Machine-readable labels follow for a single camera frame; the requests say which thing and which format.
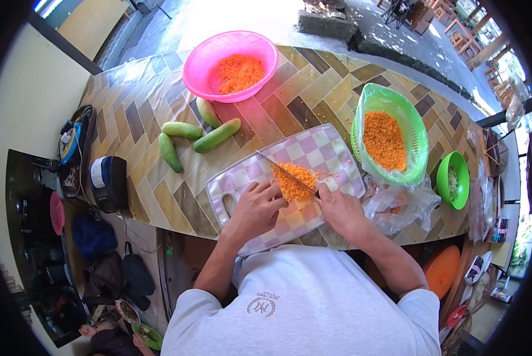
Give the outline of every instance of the bowl of food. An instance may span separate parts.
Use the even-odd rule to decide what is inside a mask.
[[[183,83],[194,95],[237,103],[255,95],[276,73],[280,54],[268,38],[229,31],[195,47],[183,67]]]
[[[138,334],[145,340],[145,344],[148,345],[151,349],[161,351],[161,346],[163,344],[163,338],[149,326],[144,323],[139,325],[132,325],[132,330],[134,333]]]
[[[466,160],[460,152],[448,154],[438,167],[436,187],[442,201],[456,210],[461,210],[470,192],[470,174]]]
[[[126,302],[123,299],[116,299],[115,301],[116,309],[120,313],[122,319],[126,320],[132,325],[141,324],[140,315],[137,313],[137,310],[132,307],[132,305]]]
[[[418,111],[402,94],[382,85],[363,87],[351,125],[351,147],[379,183],[418,185],[428,163],[428,136]]]

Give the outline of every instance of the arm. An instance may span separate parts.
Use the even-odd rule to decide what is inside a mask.
[[[273,229],[279,210],[287,206],[277,184],[252,182],[236,203],[232,217],[220,232],[219,241],[193,288],[205,290],[222,300],[232,279],[236,253],[251,239]]]
[[[142,336],[138,334],[133,335],[133,344],[136,346],[143,356],[155,356],[153,351],[145,343],[145,340]]]
[[[330,192],[326,184],[320,185],[319,196],[316,201],[326,224],[369,255],[391,291],[402,298],[412,290],[428,289],[419,264],[373,226],[359,199],[338,190]]]
[[[110,324],[108,322],[103,321],[103,322],[97,323],[94,326],[90,326],[90,325],[84,324],[84,325],[82,325],[80,327],[80,329],[78,329],[78,331],[80,332],[80,335],[82,335],[82,336],[91,337],[91,336],[96,335],[96,333],[99,333],[102,330],[115,329],[116,326],[117,325],[115,323],[114,324]]]

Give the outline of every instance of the t-shirt logo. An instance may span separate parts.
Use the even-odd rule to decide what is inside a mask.
[[[248,303],[246,312],[248,314],[263,315],[265,318],[272,316],[276,312],[275,300],[280,299],[279,296],[270,292],[256,293],[257,298]]]

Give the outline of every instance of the knife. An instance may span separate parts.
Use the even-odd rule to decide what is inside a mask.
[[[267,160],[270,161],[271,164],[275,165],[276,167],[280,168],[282,171],[284,171],[285,173],[289,174],[290,177],[294,178],[296,181],[298,181],[301,185],[303,185],[304,187],[306,187],[307,189],[311,190],[313,193],[314,193],[314,196],[316,196],[317,198],[319,198],[319,191],[316,191],[315,189],[312,189],[312,187],[310,187],[309,185],[307,185],[306,183],[304,183],[301,179],[299,179],[298,177],[296,177],[295,175],[291,174],[290,172],[288,172],[287,170],[284,169],[284,167],[281,167],[279,164],[277,164],[274,160],[271,160],[268,156],[266,156],[265,154],[263,154],[262,152],[258,151],[258,150],[254,150],[256,153],[258,153],[259,155],[261,155],[262,157],[266,158]]]

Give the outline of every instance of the diced carrot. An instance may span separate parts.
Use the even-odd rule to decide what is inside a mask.
[[[241,54],[233,54],[219,60],[215,71],[221,82],[219,92],[222,95],[248,89],[264,77],[262,62]]]
[[[316,178],[308,169],[297,165],[292,165],[290,163],[277,163],[280,167],[284,168],[285,170],[296,176],[298,179],[300,179],[312,189],[316,188]],[[278,185],[280,186],[280,190],[282,191],[284,197],[287,200],[311,201],[313,199],[313,193],[311,190],[306,189],[302,184],[297,182],[293,177],[288,175],[282,169],[279,169],[278,167],[272,168],[274,176],[276,177]]]
[[[403,133],[389,114],[377,111],[365,114],[363,143],[372,159],[384,168],[400,171],[407,168]]]

